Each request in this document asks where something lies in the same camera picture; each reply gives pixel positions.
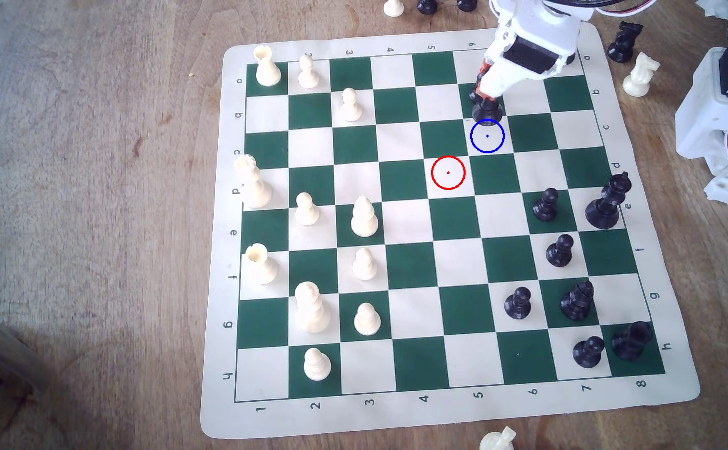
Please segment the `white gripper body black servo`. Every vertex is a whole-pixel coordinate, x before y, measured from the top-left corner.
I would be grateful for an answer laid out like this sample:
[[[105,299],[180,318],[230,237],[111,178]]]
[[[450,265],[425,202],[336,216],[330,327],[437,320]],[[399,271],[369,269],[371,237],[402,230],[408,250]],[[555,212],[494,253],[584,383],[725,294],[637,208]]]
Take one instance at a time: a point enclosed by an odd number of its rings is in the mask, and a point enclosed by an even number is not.
[[[530,70],[528,79],[561,72],[577,50],[579,27],[589,8],[552,1],[489,1],[499,27],[486,50],[486,62],[516,63]]]

